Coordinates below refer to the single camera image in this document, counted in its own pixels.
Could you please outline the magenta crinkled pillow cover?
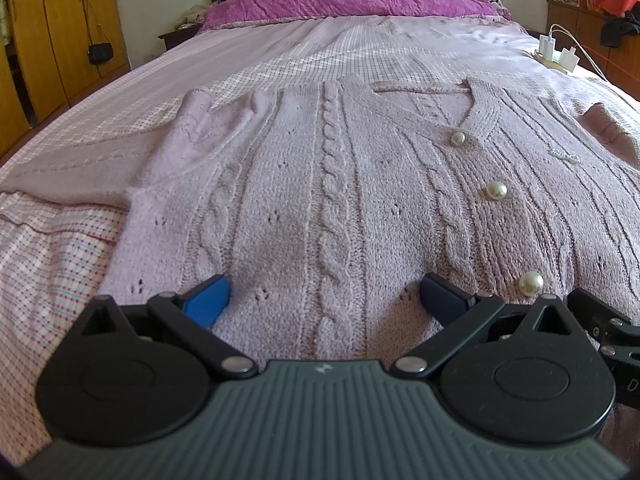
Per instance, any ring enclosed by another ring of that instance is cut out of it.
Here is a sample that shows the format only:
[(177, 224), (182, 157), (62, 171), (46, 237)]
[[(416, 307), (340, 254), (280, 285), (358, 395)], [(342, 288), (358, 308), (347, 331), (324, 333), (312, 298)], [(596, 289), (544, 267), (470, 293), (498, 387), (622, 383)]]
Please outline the magenta crinkled pillow cover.
[(344, 16), (511, 17), (490, 0), (224, 0), (205, 14), (203, 32)]

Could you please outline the power strip with white chargers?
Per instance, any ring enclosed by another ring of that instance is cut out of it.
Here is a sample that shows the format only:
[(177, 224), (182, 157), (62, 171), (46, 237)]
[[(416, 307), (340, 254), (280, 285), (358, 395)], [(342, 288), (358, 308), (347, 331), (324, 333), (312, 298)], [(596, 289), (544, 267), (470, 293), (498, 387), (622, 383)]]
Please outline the power strip with white chargers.
[(550, 36), (541, 35), (538, 39), (538, 47), (534, 51), (534, 59), (547, 68), (558, 70), (563, 74), (573, 73), (579, 63), (576, 48), (563, 48), (556, 50), (556, 40)]

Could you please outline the black cloth on cabinet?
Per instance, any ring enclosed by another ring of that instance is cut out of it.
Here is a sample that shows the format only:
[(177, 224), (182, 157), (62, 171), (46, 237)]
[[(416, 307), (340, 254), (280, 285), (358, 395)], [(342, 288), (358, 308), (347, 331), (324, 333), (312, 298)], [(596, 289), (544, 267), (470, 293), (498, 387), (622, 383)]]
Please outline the black cloth on cabinet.
[(638, 36), (639, 32), (638, 16), (632, 12), (626, 12), (622, 18), (608, 18), (605, 21), (600, 32), (600, 45), (619, 48), (623, 36)]

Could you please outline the dark wooden nightstand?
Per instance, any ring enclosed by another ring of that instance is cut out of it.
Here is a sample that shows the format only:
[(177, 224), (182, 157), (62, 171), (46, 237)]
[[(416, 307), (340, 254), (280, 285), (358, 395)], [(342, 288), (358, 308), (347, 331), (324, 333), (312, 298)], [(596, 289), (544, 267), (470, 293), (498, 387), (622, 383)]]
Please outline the dark wooden nightstand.
[(193, 25), (173, 30), (172, 32), (165, 32), (163, 35), (158, 36), (158, 39), (163, 41), (165, 50), (169, 51), (195, 37), (200, 31), (200, 28), (200, 25)]

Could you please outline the wooden side cabinet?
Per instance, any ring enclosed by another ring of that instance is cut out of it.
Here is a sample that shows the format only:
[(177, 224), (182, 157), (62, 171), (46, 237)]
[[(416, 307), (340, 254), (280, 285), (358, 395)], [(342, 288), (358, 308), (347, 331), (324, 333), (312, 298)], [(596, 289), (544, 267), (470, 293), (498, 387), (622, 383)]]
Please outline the wooden side cabinet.
[(547, 0), (547, 27), (566, 28), (587, 50), (612, 84), (639, 99), (639, 37), (623, 36), (618, 48), (600, 45), (603, 14), (562, 1)]

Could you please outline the lilac knitted cardigan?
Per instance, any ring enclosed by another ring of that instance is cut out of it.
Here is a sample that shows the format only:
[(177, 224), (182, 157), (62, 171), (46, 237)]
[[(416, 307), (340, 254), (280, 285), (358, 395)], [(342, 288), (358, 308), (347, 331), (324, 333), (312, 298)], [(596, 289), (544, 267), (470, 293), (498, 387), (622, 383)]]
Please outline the lilac knitted cardigan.
[(169, 124), (38, 156), (1, 187), (125, 211), (101, 284), (122, 304), (227, 275), (214, 331), (260, 362), (399, 356), (427, 335), (427, 272), (639, 313), (636, 126), (477, 78), (224, 105), (196, 88)]

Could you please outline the pink checked bedspread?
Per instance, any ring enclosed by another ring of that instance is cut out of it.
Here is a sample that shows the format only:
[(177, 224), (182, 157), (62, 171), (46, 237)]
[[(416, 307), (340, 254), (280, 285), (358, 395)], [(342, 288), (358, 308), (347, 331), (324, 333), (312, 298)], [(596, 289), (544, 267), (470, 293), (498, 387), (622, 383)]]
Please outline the pink checked bedspread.
[[(470, 78), (563, 103), (604, 105), (639, 133), (639, 105), (587, 72), (533, 59), (535, 41), (501, 18), (322, 18), (203, 32), (120, 77), (40, 132), (1, 170), (62, 148), (169, 124), (190, 90), (217, 105), (258, 89), (355, 77), (366, 84), (462, 84)], [(1, 452), (23, 463), (47, 445), (34, 390), (47, 359), (101, 292), (120, 208), (56, 204), (1, 188)]]

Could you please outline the orange wooden wardrobe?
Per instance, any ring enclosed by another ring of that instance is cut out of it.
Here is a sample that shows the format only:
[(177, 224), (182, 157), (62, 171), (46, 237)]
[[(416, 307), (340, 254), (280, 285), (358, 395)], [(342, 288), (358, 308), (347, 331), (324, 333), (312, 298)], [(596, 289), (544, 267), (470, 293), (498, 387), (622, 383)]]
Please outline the orange wooden wardrobe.
[[(91, 65), (101, 42), (114, 58)], [(128, 70), (117, 0), (1, 0), (1, 153)]]

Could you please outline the small black hanging bag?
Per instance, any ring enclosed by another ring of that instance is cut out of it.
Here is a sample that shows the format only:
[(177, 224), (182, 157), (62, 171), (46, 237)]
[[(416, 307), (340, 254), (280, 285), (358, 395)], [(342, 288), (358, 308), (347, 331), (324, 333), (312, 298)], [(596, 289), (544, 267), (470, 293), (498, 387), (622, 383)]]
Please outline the small black hanging bag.
[(90, 44), (88, 47), (88, 60), (91, 65), (102, 65), (111, 61), (112, 58), (114, 58), (114, 49), (110, 42)]

